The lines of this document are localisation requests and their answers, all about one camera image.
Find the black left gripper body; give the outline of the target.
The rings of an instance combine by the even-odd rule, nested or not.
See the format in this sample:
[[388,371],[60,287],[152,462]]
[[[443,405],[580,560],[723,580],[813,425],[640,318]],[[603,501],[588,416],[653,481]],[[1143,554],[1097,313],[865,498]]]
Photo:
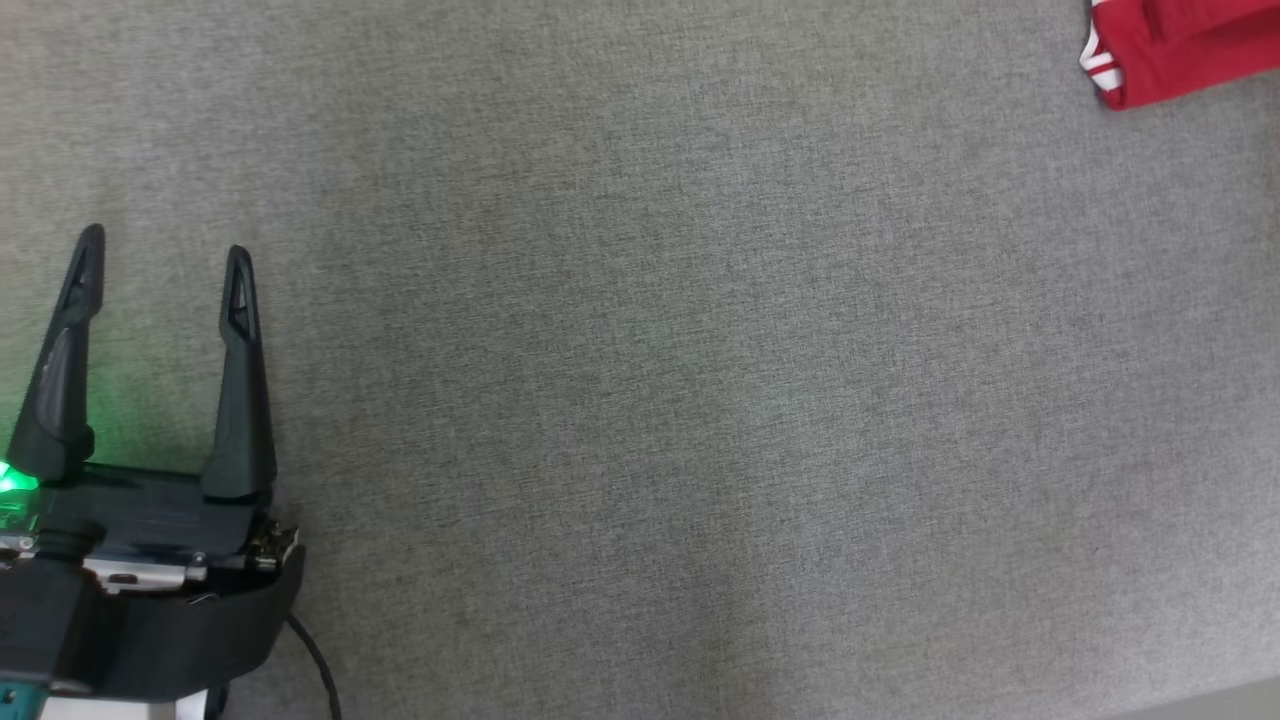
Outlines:
[[195,475],[88,465],[42,484],[0,465],[0,571],[79,562],[97,596],[72,698],[175,701],[225,685],[273,651],[305,574],[305,547],[273,493],[215,501]]

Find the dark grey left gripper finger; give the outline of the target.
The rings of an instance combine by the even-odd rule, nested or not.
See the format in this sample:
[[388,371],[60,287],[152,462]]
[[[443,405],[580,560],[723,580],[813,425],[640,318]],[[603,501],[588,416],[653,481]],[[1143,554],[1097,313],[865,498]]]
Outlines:
[[278,474],[253,264],[239,245],[227,256],[219,331],[225,357],[202,492],[232,502],[269,492]]
[[76,243],[6,452],[6,462],[42,484],[76,479],[95,451],[88,420],[90,324],[102,306],[105,229],[87,225]]

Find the red jersey with striped trim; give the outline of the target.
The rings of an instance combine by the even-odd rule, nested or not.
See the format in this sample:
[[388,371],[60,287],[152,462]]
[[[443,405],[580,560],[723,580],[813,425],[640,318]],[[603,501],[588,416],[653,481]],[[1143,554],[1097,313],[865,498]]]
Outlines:
[[1280,69],[1280,0],[1091,0],[1088,15],[1079,64],[1115,111]]

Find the grey fabric sofa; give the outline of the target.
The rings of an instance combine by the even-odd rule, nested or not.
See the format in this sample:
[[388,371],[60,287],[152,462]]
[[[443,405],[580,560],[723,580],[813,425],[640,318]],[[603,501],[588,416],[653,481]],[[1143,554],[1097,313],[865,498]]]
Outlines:
[[1087,0],[0,0],[0,452],[106,231],[96,457],[260,292],[347,720],[1056,720],[1280,676],[1280,73]]

